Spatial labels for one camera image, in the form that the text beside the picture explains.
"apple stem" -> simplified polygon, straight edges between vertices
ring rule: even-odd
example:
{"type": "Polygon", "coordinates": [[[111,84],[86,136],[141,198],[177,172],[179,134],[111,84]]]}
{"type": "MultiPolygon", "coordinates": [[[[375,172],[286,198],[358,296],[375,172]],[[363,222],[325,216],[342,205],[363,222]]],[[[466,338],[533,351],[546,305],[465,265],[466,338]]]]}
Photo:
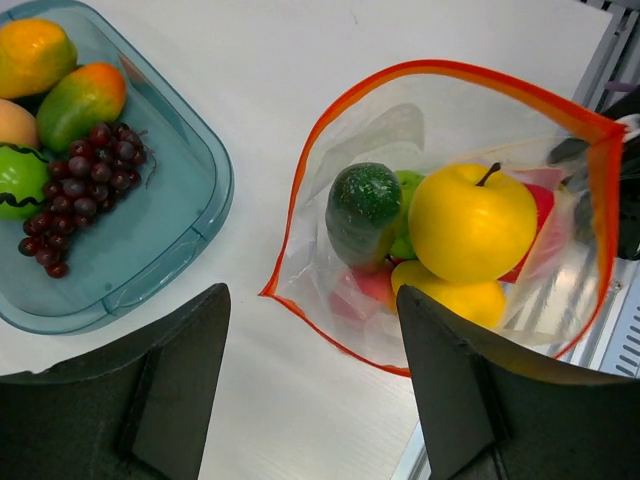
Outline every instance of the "apple stem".
{"type": "Polygon", "coordinates": [[[489,177],[500,170],[500,162],[496,162],[491,165],[491,168],[487,173],[484,174],[484,177],[480,179],[478,183],[476,183],[476,187],[484,187],[484,184],[489,180],[489,177]]]}

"teal plastic tray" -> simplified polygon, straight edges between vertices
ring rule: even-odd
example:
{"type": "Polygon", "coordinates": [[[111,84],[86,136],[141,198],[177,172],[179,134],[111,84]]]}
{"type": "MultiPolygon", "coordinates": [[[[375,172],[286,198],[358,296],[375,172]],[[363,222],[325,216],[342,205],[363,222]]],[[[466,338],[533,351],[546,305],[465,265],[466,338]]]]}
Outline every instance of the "teal plastic tray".
{"type": "MultiPolygon", "coordinates": [[[[38,0],[0,13],[0,26],[30,17],[61,25],[78,63],[108,62],[128,84],[121,119],[146,130],[157,170],[93,229],[77,236],[62,280],[20,255],[19,222],[0,222],[0,316],[39,334],[86,332],[130,312],[170,283],[227,218],[233,171],[222,142],[160,74],[92,8],[38,0]]],[[[143,179],[149,174],[152,162],[143,179]]]]}

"plastic bag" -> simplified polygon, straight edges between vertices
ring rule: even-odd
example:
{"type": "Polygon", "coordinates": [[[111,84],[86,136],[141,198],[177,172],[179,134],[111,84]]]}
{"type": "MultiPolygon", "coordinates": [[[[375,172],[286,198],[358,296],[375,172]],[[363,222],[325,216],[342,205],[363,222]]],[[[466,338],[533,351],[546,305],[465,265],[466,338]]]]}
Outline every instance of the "plastic bag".
{"type": "Polygon", "coordinates": [[[383,70],[342,95],[313,127],[282,251],[261,295],[344,352],[408,375],[388,280],[394,266],[368,274],[338,258],[325,225],[331,185],[362,162],[425,175],[453,163],[500,162],[509,175],[551,191],[554,203],[517,281],[504,285],[507,302],[495,330],[523,345],[568,341],[570,348],[594,322],[612,278],[623,136],[622,125],[481,67],[418,60],[383,70]],[[547,165],[567,134],[589,148],[576,160],[547,165]],[[585,235],[573,219],[587,194],[593,220],[585,235]]]}

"yellow apple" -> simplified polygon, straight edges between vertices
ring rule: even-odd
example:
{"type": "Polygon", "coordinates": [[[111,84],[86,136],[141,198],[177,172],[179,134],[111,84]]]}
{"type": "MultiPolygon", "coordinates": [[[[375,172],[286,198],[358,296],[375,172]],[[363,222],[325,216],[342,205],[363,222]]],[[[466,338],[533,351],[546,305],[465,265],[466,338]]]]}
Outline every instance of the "yellow apple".
{"type": "Polygon", "coordinates": [[[496,280],[526,255],[537,230],[536,201],[496,163],[453,164],[425,178],[409,207],[418,260],[454,283],[496,280]]]}
{"type": "Polygon", "coordinates": [[[415,287],[460,315],[485,328],[498,325],[506,304],[500,283],[496,280],[481,283],[451,283],[436,277],[418,260],[399,264],[391,274],[394,295],[402,285],[415,287]]]}

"white table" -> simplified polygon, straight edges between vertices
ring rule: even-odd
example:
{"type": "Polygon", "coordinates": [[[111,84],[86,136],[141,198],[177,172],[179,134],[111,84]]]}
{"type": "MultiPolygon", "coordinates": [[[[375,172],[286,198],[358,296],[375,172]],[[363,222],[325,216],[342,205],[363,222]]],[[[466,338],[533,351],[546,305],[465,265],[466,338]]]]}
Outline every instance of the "white table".
{"type": "MultiPolygon", "coordinates": [[[[223,230],[143,307],[157,318],[211,283],[229,284],[232,319],[202,479],[393,475],[417,422],[410,382],[339,353],[257,297],[280,249],[297,157],[337,96],[408,59],[478,63],[571,97],[607,19],[568,2],[88,0],[220,135],[235,168],[223,230]]],[[[18,2],[0,0],[0,10],[10,3],[18,2]]],[[[2,334],[7,345],[37,346],[45,368],[78,344],[95,348],[141,326],[141,318],[81,338],[2,334]]]]}

